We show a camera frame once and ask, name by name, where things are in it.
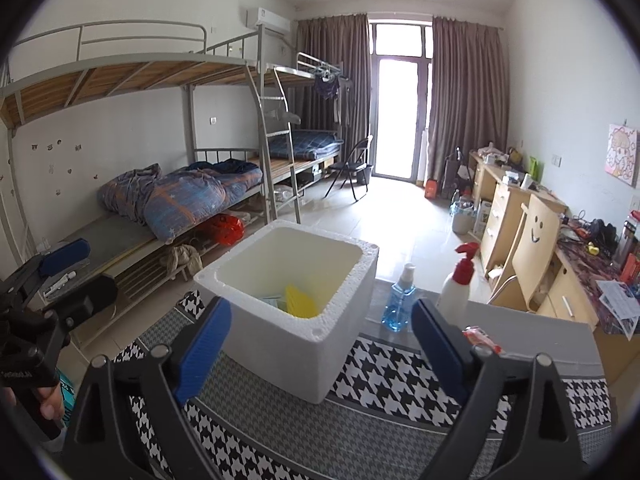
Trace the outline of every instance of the chair backrest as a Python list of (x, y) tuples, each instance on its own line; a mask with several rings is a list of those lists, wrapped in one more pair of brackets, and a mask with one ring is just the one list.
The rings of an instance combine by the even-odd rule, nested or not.
[(531, 195), (522, 236), (513, 253), (513, 270), (527, 308), (553, 257), (560, 219), (537, 196)]
[(356, 154), (356, 152), (360, 152), (356, 160), (360, 160), (361, 158), (363, 158), (363, 156), (367, 153), (367, 150), (371, 145), (371, 139), (373, 139), (373, 135), (368, 135), (364, 139), (360, 139), (358, 142), (356, 142), (356, 144), (351, 149), (351, 152), (349, 153), (349, 156), (345, 159), (345, 161), (348, 162), (349, 160), (351, 160), (351, 158), (353, 157), (353, 155)]

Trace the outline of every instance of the smiley face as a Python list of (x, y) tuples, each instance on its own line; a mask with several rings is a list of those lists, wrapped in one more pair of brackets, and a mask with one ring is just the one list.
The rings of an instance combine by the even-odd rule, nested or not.
[(540, 237), (536, 236), (534, 233), (534, 229), (536, 228), (536, 225), (538, 225), (538, 217), (536, 216), (534, 221), (533, 221), (533, 227), (531, 228), (531, 241), (535, 244), (537, 244), (540, 241)]

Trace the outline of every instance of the door frame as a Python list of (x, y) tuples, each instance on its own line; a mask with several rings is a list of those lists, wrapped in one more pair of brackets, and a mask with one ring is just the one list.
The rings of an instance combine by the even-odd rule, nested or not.
[[(422, 131), (427, 123), (427, 94), (429, 87), (429, 65), (431, 59), (426, 57), (426, 27), (428, 25), (419, 25), (422, 35), (422, 55), (417, 56), (392, 56), (387, 54), (376, 54), (376, 25), (384, 24), (384, 22), (372, 23), (372, 46), (373, 54), (371, 54), (371, 133), (373, 140), (371, 141), (370, 164), (373, 165), (373, 176), (382, 178), (391, 178), (393, 180), (401, 180), (403, 182), (411, 182), (415, 184), (418, 180), (418, 164), (420, 161), (420, 149), (422, 147)], [(412, 171), (409, 178), (388, 175), (376, 172), (376, 152), (378, 149), (378, 104), (380, 97), (380, 61), (383, 59), (392, 59), (396, 61), (409, 61), (418, 65), (418, 109), (415, 121), (415, 143), (414, 143), (414, 160), (412, 161)]]

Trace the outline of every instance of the blue gripper pad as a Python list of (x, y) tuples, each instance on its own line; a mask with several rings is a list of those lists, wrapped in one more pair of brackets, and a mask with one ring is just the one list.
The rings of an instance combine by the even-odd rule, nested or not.
[(411, 323), (443, 391), (464, 406), (474, 386), (469, 381), (476, 368), (471, 343), (457, 327), (445, 321), (427, 298), (414, 303)]
[(55, 276), (73, 264), (89, 257), (89, 252), (91, 252), (89, 242), (84, 238), (78, 238), (78, 240), (60, 247), (57, 251), (47, 254), (40, 263), (38, 273), (41, 278)]
[(174, 398), (179, 406), (200, 393), (231, 328), (231, 305), (215, 297), (193, 325), (180, 330), (171, 344)]

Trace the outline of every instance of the blue bedding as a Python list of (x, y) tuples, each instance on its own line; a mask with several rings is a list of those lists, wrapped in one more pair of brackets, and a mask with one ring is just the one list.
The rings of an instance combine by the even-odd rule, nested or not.
[(241, 160), (197, 162), (167, 175), (153, 164), (110, 180), (98, 190), (98, 200), (108, 210), (148, 225), (159, 240), (171, 243), (237, 203), (261, 181), (260, 168)]
[[(295, 130), (291, 133), (293, 155), (296, 160), (317, 160), (340, 152), (344, 142), (327, 130)], [(271, 158), (289, 158), (287, 137), (272, 137), (269, 141)]]

